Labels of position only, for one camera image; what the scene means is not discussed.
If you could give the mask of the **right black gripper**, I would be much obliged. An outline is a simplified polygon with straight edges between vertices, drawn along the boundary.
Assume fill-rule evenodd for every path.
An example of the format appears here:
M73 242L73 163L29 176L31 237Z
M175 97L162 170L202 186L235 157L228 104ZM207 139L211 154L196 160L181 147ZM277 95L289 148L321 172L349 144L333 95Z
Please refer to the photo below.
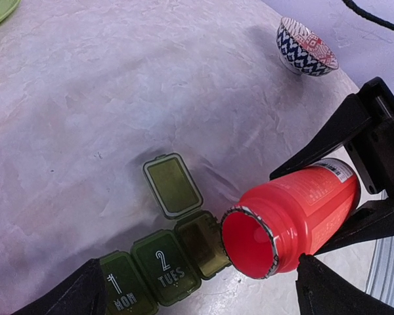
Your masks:
M394 197L394 95L382 78L371 79L357 94L347 96L313 139L269 178L298 171L344 144L367 191ZM316 254L391 236L394 198L369 200Z

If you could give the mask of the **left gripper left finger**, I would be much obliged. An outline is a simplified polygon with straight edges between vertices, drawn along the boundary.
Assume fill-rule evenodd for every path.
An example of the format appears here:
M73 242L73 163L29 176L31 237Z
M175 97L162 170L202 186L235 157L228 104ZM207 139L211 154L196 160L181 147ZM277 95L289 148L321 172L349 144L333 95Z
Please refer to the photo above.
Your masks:
M90 259L15 314L105 314L107 290L99 259Z

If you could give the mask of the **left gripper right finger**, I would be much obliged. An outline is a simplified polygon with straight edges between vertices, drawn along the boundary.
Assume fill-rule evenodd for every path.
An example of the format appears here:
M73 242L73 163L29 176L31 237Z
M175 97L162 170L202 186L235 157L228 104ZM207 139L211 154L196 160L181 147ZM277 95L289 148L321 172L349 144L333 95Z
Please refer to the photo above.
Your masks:
M312 255L299 257L295 286L301 314L394 314L392 306L357 289Z

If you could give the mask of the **red pill bottle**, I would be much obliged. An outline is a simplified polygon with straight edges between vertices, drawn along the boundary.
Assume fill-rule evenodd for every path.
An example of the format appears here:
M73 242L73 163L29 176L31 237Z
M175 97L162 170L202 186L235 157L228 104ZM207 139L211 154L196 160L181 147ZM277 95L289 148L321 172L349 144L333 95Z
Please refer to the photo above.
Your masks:
M336 158L248 190L221 220L225 253L245 276L260 280L293 271L315 254L357 208L356 172Z

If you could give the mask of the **green weekly pill organizer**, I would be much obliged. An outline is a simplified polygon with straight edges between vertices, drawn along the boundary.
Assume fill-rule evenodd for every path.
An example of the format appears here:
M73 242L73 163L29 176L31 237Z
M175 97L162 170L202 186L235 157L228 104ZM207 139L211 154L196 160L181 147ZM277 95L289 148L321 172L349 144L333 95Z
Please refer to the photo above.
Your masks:
M175 223L135 241L130 251L100 258L108 292L107 314L156 314L197 291L231 265L216 217L178 153L143 165L164 217Z

